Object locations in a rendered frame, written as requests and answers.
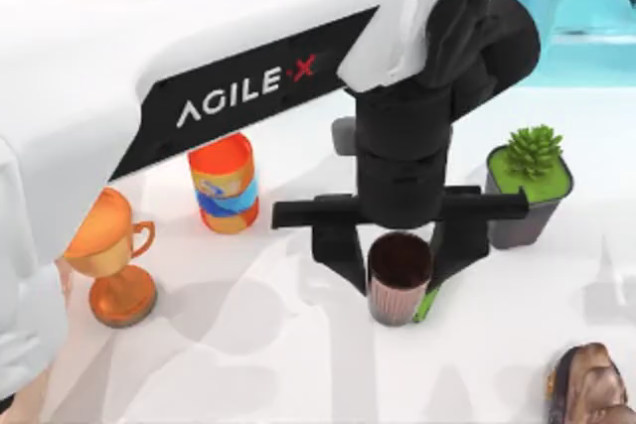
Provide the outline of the brown and pink ribbed cup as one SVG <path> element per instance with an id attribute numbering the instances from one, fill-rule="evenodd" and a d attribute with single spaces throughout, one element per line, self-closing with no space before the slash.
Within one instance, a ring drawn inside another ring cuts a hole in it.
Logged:
<path id="1" fill-rule="evenodd" d="M 399 327 L 410 323 L 433 273 L 428 243 L 405 231 L 376 239 L 367 256 L 367 298 L 372 317 Z"/>

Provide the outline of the small green object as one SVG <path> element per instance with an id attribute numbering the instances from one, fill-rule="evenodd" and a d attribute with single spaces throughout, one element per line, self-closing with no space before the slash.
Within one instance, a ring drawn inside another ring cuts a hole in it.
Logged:
<path id="1" fill-rule="evenodd" d="M 422 298 L 415 314 L 413 315 L 412 320 L 415 323 L 421 323 L 427 316 L 428 312 L 430 311 L 433 302 L 438 294 L 439 288 L 435 287 L 431 290 L 428 290 L 424 297 Z"/>

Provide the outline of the grey pot with green plant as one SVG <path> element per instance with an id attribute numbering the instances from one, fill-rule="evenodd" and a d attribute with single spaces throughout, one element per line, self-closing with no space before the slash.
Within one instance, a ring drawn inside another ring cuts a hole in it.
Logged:
<path id="1" fill-rule="evenodd" d="M 523 191 L 529 203 L 529 212 L 522 219 L 490 222 L 489 238 L 495 248 L 535 243 L 560 202 L 571 193 L 573 177 L 561 156 L 561 140 L 547 125 L 524 127 L 511 132 L 508 143 L 488 155 L 486 192 Z"/>

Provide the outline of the orange and blue can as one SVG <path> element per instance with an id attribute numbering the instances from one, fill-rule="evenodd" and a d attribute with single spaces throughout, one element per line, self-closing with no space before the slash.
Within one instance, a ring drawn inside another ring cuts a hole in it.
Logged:
<path id="1" fill-rule="evenodd" d="M 235 133 L 187 155 L 203 223 L 223 234 L 240 233 L 258 215 L 252 147 Z"/>

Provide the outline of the orange trophy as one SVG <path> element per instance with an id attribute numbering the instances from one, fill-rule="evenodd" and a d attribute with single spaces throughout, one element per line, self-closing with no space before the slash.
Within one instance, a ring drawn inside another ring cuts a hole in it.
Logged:
<path id="1" fill-rule="evenodd" d="M 127 198 L 104 188 L 64 253 L 76 272 L 93 279 L 88 303 L 95 318 L 115 329 L 138 324 L 152 311 L 157 288 L 131 260 L 155 238 L 155 223 L 135 222 Z"/>

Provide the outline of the light blue rack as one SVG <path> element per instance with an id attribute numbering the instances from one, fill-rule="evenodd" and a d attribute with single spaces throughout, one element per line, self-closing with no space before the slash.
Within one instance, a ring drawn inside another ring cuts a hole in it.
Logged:
<path id="1" fill-rule="evenodd" d="M 526 86 L 636 87 L 636 0 L 520 0 L 542 58 Z"/>

